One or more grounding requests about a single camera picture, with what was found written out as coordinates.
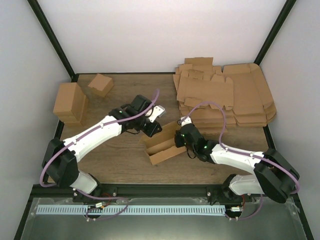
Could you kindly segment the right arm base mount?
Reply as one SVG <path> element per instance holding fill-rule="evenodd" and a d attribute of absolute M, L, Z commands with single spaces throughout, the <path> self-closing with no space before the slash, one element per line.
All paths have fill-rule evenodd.
<path fill-rule="evenodd" d="M 240 204 L 243 200 L 251 202 L 253 198 L 248 195 L 236 195 L 228 187 L 222 184 L 208 185 L 205 188 L 207 202 L 211 205 L 219 203 L 220 205 Z"/>

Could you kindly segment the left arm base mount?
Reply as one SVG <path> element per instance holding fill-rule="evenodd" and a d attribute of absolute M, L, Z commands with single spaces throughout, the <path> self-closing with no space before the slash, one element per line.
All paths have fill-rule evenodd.
<path fill-rule="evenodd" d="M 80 192 L 78 189 L 74 188 L 74 203 L 98 203 L 98 202 L 115 202 L 118 199 L 118 188 L 112 184 L 99 184 L 97 188 L 92 192 L 88 193 L 88 195 L 92 197 L 88 197 Z"/>

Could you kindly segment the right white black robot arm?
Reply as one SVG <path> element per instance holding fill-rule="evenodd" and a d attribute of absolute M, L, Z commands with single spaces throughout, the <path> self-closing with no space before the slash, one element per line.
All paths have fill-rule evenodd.
<path fill-rule="evenodd" d="M 224 181 L 222 195 L 229 202 L 241 195 L 257 194 L 283 204 L 298 189 L 300 175 L 275 149 L 261 152 L 230 147 L 205 139 L 192 123 L 176 130 L 174 142 L 177 148 L 185 147 L 202 162 L 231 166 L 248 173 L 231 174 Z"/>

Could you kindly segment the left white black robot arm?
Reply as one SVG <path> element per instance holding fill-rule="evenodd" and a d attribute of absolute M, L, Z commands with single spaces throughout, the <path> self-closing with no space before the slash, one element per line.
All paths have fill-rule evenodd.
<path fill-rule="evenodd" d="M 70 187 L 85 195 L 91 202 L 102 196 L 98 180 L 78 168 L 78 163 L 102 143 L 130 130 L 146 136 L 162 131 L 157 118 L 166 112 L 143 95 L 137 95 L 131 103 L 112 109 L 101 121 L 87 130 L 64 140 L 52 139 L 48 143 L 42 162 L 40 185 L 43 187 Z"/>

